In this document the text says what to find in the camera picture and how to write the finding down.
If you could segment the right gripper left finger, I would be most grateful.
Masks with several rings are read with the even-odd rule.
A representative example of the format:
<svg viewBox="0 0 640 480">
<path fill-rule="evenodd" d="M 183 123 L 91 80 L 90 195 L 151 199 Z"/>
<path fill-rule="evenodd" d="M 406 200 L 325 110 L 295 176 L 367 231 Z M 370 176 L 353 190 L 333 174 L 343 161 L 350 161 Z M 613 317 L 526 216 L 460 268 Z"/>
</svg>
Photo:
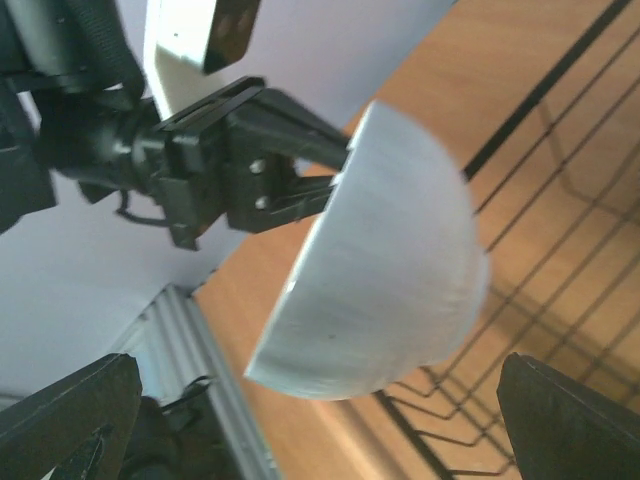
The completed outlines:
<svg viewBox="0 0 640 480">
<path fill-rule="evenodd" d="M 136 359 L 112 353 L 1 412 L 3 479 L 116 479 L 141 403 Z"/>
</svg>

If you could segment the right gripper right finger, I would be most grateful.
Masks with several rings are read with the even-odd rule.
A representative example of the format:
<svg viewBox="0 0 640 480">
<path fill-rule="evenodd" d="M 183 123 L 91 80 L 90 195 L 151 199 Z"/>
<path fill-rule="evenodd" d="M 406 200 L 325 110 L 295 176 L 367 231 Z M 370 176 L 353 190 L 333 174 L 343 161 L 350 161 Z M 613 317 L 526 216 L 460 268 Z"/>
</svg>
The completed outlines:
<svg viewBox="0 0 640 480">
<path fill-rule="evenodd" d="M 512 353 L 497 387 L 524 479 L 637 479 L 639 415 L 549 365 Z"/>
</svg>

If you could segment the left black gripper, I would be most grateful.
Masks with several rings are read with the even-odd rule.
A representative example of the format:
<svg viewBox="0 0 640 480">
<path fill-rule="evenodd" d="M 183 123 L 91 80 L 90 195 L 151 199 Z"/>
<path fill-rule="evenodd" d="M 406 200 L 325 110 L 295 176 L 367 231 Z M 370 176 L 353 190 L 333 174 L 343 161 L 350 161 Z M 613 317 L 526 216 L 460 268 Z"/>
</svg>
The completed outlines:
<svg viewBox="0 0 640 480">
<path fill-rule="evenodd" d="M 245 76 L 166 120 L 152 99 L 130 102 L 119 90 L 39 93 L 38 151 L 47 167 L 76 182 L 87 202 L 118 194 L 118 217 L 165 228 L 176 247 L 195 250 L 225 211 L 223 165 L 230 154 L 224 118 L 234 109 L 231 131 L 257 152 L 328 168 L 346 162 L 349 137 L 342 130 L 286 92 L 265 86 L 263 78 Z M 333 180 L 277 180 L 264 194 L 261 222 L 285 225 L 321 213 Z"/>
</svg>

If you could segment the white bowl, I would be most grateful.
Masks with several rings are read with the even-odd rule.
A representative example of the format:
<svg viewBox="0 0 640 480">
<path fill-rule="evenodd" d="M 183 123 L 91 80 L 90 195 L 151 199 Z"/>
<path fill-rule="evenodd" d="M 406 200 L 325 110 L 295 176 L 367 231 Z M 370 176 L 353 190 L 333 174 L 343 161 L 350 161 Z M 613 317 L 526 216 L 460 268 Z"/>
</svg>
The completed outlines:
<svg viewBox="0 0 640 480">
<path fill-rule="evenodd" d="M 490 280 L 467 182 L 411 117 L 370 103 L 332 188 L 244 372 L 326 401 L 447 359 Z"/>
</svg>

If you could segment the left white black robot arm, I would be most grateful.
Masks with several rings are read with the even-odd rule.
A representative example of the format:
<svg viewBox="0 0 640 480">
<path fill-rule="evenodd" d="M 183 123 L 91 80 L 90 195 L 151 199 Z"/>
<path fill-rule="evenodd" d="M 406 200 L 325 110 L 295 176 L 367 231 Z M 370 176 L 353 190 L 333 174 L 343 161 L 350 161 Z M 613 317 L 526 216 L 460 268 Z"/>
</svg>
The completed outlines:
<svg viewBox="0 0 640 480">
<path fill-rule="evenodd" d="M 112 1 L 1 5 L 1 227 L 52 208 L 51 175 L 117 215 L 194 250 L 218 218 L 260 233 L 322 212 L 347 137 L 261 77 L 245 76 L 162 118 Z"/>
</svg>

